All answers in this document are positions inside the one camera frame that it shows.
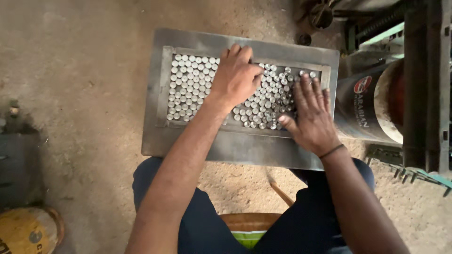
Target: hand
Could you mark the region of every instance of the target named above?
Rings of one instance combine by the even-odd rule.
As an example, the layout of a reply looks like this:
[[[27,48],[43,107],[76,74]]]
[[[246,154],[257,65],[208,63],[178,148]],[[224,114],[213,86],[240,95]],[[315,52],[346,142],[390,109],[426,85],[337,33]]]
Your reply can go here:
[[[253,50],[249,46],[241,48],[234,44],[231,50],[225,49],[221,54],[212,90],[208,99],[220,104],[230,112],[236,105],[249,98],[260,85],[263,68],[250,64]]]
[[[311,82],[308,74],[300,82],[294,84],[298,123],[287,115],[279,121],[297,144],[320,157],[341,144],[331,117],[330,90],[321,91],[319,79]]]

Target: forearm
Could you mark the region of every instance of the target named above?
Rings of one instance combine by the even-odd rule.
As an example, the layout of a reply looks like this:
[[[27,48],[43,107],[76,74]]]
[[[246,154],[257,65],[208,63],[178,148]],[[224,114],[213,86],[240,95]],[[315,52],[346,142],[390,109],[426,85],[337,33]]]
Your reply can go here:
[[[141,202],[126,253],[177,252],[180,220],[227,113],[206,99],[173,144]]]
[[[206,99],[193,121],[171,147],[148,193],[141,203],[146,209],[182,217],[190,202],[207,153],[228,114],[221,105]]]
[[[347,149],[322,160],[336,215],[354,253],[409,253]]]

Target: dusty floor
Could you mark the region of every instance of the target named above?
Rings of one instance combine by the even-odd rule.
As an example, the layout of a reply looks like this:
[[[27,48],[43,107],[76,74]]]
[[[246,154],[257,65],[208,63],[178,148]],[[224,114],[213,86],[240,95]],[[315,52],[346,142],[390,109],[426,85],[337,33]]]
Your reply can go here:
[[[0,102],[19,100],[42,131],[47,203],[66,221],[58,253],[121,253],[135,211],[132,173],[140,154],[152,31],[197,30],[293,43],[291,1],[0,1]],[[331,47],[338,36],[318,34]],[[355,156],[358,141],[345,141]],[[372,164],[376,194],[413,253],[452,253],[452,197],[402,185]],[[199,187],[219,213],[283,212],[267,183],[291,197],[304,184],[288,170],[206,163]]]

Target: left arm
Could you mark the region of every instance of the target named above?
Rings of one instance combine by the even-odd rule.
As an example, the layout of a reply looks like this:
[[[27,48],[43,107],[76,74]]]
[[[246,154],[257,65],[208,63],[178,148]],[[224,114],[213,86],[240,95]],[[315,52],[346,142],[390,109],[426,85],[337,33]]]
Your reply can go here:
[[[141,202],[126,253],[177,252],[180,220],[218,129],[260,83],[263,70],[248,64],[251,56],[250,47],[237,44],[222,53],[211,94],[171,147]]]

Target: right arm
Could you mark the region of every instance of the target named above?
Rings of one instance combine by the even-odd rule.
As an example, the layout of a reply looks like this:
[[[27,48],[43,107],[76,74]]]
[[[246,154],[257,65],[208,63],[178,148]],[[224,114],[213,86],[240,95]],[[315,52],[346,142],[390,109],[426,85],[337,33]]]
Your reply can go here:
[[[330,113],[329,90],[309,76],[294,84],[298,123],[288,116],[279,121],[303,148],[317,156],[339,146]],[[322,158],[342,235],[354,253],[409,253],[375,194],[367,186],[345,147]]]

